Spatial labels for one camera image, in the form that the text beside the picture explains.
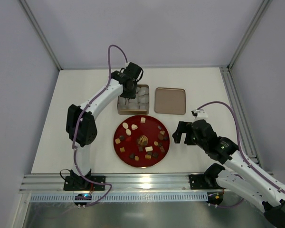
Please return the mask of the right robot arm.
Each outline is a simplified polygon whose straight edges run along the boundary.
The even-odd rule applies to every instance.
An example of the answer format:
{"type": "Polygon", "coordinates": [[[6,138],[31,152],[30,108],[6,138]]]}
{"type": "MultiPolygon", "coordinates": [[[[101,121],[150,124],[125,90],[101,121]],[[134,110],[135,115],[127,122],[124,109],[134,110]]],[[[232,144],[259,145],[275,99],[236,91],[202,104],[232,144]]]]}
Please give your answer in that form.
{"type": "Polygon", "coordinates": [[[205,120],[180,121],[172,135],[174,142],[180,143],[183,134],[186,145],[200,147],[215,161],[204,172],[210,187],[236,193],[257,207],[273,226],[285,228],[285,184],[242,155],[233,141],[217,136],[205,120]]]}

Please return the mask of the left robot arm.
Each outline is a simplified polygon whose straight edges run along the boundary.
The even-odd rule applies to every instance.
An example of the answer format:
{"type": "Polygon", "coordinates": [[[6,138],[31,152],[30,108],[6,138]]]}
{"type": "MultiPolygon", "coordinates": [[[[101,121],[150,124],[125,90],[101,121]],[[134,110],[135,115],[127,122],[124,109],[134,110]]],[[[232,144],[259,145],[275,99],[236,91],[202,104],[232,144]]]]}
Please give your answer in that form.
{"type": "Polygon", "coordinates": [[[104,190],[104,181],[93,181],[90,164],[91,144],[96,139],[96,119],[117,97],[134,99],[143,69],[135,63],[126,63],[125,68],[109,72],[109,79],[94,96],[81,105],[72,104],[67,111],[66,132],[72,141],[74,166],[64,178],[65,191],[89,190],[93,187],[104,190]]]}

